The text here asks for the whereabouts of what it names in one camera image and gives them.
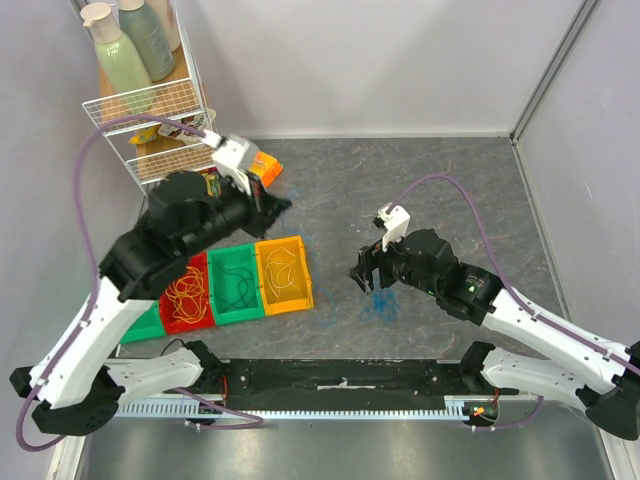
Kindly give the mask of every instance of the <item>orange bin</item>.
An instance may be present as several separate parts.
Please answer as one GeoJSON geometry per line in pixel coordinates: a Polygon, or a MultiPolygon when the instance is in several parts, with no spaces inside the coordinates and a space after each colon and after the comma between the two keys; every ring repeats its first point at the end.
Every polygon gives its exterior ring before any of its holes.
{"type": "Polygon", "coordinates": [[[256,243],[256,262],[267,315],[313,308],[311,275],[302,237],[256,243]]]}

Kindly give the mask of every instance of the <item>gray table surface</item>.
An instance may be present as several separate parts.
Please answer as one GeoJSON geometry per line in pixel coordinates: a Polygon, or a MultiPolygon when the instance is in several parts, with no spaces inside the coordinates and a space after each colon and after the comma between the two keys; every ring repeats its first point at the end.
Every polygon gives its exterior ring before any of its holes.
{"type": "MultiPolygon", "coordinates": [[[[180,335],[223,358],[459,359],[474,340],[522,351],[515,341],[448,317],[427,295],[397,284],[372,313],[371,296],[347,278],[358,249],[380,238],[378,208],[427,173],[457,177],[475,199],[505,273],[524,294],[560,313],[531,209],[508,139],[317,139],[258,142],[284,172],[270,189],[293,207],[269,238],[303,234],[315,308],[180,335]]],[[[442,181],[404,202],[410,231],[435,228],[461,261],[491,270],[464,199],[442,181]]],[[[252,243],[244,232],[214,248],[252,243]]],[[[168,338],[124,345],[123,357],[151,357],[168,338]]]]}

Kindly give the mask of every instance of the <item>wall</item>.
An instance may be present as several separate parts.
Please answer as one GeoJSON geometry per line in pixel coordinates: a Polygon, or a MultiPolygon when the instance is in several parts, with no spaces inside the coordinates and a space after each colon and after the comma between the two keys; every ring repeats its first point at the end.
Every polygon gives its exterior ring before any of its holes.
{"type": "Polygon", "coordinates": [[[601,2],[521,143],[573,320],[640,340],[640,4],[601,2]]]}
{"type": "Polygon", "coordinates": [[[580,0],[178,2],[225,132],[508,132],[580,0]]]}
{"type": "MultiPolygon", "coordinates": [[[[94,131],[81,102],[97,95],[87,35],[66,2],[15,4],[0,16],[0,465],[3,478],[44,478],[51,453],[27,454],[13,438],[21,405],[8,377],[41,360],[86,296],[88,266],[72,209],[71,172],[94,131]]],[[[97,254],[130,227],[140,190],[105,142],[83,176],[97,254]]],[[[28,428],[28,438],[43,436],[28,428]]]]}

